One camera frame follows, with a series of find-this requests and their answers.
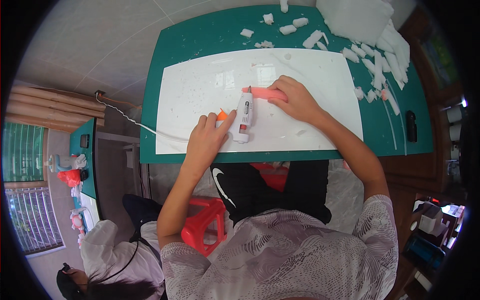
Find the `hand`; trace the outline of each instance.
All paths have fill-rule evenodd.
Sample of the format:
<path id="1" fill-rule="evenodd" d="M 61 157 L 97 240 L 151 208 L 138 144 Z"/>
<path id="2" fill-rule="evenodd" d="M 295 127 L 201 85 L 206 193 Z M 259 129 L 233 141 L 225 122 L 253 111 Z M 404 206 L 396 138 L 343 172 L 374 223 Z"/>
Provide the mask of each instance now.
<path id="1" fill-rule="evenodd" d="M 187 155 L 183 161 L 182 170 L 200 180 L 207 168 L 212 164 L 220 147 L 228 139 L 228 130 L 237 115 L 232 110 L 223 123 L 216 128 L 216 114 L 211 112 L 208 117 L 200 116 L 197 126 L 190 134 L 187 145 Z"/>
<path id="2" fill-rule="evenodd" d="M 324 112 L 305 86 L 291 77 L 281 75 L 268 89 L 279 89 L 287 94 L 288 102 L 276 98 L 271 98 L 268 102 L 294 119 L 312 124 L 318 119 L 319 113 Z"/>

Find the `red plastic bag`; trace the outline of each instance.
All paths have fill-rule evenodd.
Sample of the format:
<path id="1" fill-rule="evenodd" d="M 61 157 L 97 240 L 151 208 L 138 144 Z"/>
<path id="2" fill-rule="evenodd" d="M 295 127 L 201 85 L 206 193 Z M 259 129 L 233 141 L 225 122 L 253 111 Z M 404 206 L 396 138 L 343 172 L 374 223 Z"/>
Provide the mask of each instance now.
<path id="1" fill-rule="evenodd" d="M 65 182 L 71 188 L 80 184 L 80 170 L 79 169 L 58 172 L 57 177 L 61 181 Z"/>

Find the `nike logo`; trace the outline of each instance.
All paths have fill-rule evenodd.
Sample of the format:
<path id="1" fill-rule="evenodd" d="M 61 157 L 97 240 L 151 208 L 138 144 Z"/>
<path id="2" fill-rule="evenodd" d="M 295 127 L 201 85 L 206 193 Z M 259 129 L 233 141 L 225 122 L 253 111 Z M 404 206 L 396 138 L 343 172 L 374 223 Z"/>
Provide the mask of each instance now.
<path id="1" fill-rule="evenodd" d="M 227 194 L 225 194 L 222 187 L 220 186 L 220 183 L 218 183 L 218 179 L 216 178 L 218 174 L 224 174 L 224 173 L 222 171 L 220 171 L 220 169 L 214 168 L 212 170 L 212 175 L 213 175 L 213 180 L 215 181 L 216 187 L 218 188 L 218 190 L 220 191 L 222 196 L 224 196 L 225 199 L 227 199 L 230 203 L 232 203 L 233 207 L 237 208 L 235 203 L 233 203 L 233 201 L 230 198 L 228 198 Z"/>

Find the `white hot glue gun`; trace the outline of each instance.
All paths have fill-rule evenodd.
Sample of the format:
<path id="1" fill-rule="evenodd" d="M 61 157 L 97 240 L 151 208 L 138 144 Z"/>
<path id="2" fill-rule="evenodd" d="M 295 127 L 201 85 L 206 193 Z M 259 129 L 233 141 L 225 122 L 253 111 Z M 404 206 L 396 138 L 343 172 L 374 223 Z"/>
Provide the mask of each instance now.
<path id="1" fill-rule="evenodd" d="M 252 114 L 253 114 L 253 95 L 252 87 L 248 87 L 247 93 L 242 93 L 237 107 L 237 116 L 233 121 L 232 126 L 228 132 L 233 136 L 233 141 L 244 144 L 248 143 L 249 136 L 245 133 L 247 127 L 252 125 Z M 219 127 L 223 123 L 223 120 L 227 117 L 225 112 L 220 112 L 217 117 L 216 127 Z"/>

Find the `woman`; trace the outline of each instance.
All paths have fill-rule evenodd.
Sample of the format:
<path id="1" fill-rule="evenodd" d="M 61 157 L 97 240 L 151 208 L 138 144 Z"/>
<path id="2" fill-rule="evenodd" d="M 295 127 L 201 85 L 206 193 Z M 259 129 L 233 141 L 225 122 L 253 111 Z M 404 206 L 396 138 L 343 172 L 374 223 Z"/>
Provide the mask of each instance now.
<path id="1" fill-rule="evenodd" d="M 270 103 L 323 132 L 363 182 L 364 205 L 353 233 L 325 226 L 331 217 L 324 206 L 325 163 L 292 163 L 284 193 L 267 187 L 246 164 L 213 164 L 219 194 L 236 223 L 234 236 L 212 263 L 184 244 L 188 201 L 236 113 L 219 128 L 214 113 L 201 116 L 157 221 L 169 299 L 383 299 L 395 282 L 398 243 L 380 162 L 293 78 L 282 75 L 269 89 L 288 96 L 287 103 Z"/>
<path id="2" fill-rule="evenodd" d="M 85 271 L 64 264 L 57 273 L 57 285 L 67 300 L 158 300 L 162 296 L 164 276 L 156 236 L 162 206 L 131 194 L 124 195 L 122 202 L 135 235 L 115 246 L 117 225 L 110 220 L 98 222 L 82 241 Z"/>

